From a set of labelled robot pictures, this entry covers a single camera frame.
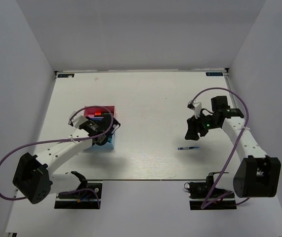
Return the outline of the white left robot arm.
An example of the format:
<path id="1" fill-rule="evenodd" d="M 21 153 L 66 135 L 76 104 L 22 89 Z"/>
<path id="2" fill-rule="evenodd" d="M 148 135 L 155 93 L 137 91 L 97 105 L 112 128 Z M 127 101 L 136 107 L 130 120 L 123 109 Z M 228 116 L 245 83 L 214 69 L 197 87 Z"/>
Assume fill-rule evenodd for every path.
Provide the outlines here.
<path id="1" fill-rule="evenodd" d="M 105 114 L 101 119 L 75 116 L 69 124 L 74 131 L 66 142 L 19 159 L 14 177 L 14 186 L 32 203 L 37 204 L 49 194 L 75 195 L 82 197 L 87 191 L 87 179 L 77 171 L 57 174 L 56 170 L 68 160 L 93 146 L 103 146 L 120 123 Z"/>

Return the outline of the orange cap black highlighter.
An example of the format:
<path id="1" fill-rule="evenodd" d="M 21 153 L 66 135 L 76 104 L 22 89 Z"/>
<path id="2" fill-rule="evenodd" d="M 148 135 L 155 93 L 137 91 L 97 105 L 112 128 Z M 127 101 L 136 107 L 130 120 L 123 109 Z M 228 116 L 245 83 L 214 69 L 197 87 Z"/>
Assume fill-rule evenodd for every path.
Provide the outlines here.
<path id="1" fill-rule="evenodd" d="M 103 117 L 105 115 L 109 115 L 110 113 L 109 112 L 96 112 L 94 114 L 94 117 Z"/>

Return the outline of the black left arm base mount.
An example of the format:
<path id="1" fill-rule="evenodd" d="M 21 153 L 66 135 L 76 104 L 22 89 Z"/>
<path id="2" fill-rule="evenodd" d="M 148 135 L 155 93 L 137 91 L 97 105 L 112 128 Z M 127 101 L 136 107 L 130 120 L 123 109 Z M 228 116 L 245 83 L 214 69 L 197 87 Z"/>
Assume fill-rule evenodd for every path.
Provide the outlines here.
<path id="1" fill-rule="evenodd" d="M 82 174 L 72 171 L 80 184 L 75 193 L 58 193 L 55 200 L 55 209 L 100 209 L 102 199 L 102 182 L 90 182 Z"/>

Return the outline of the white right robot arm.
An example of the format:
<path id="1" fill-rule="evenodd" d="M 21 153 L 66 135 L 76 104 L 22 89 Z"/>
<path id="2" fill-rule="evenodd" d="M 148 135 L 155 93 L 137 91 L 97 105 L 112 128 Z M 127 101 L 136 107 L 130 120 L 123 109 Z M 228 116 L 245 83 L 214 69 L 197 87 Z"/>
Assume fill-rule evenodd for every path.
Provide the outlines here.
<path id="1" fill-rule="evenodd" d="M 233 178 L 234 191 L 240 198 L 272 198 L 276 195 L 281 171 L 278 158 L 270 157 L 256 142 L 245 126 L 240 109 L 231 108 L 226 96 L 211 99 L 212 111 L 203 113 L 200 102 L 190 101 L 187 106 L 194 115 L 187 119 L 186 140 L 197 141 L 209 130 L 221 128 L 236 147 L 241 160 Z"/>

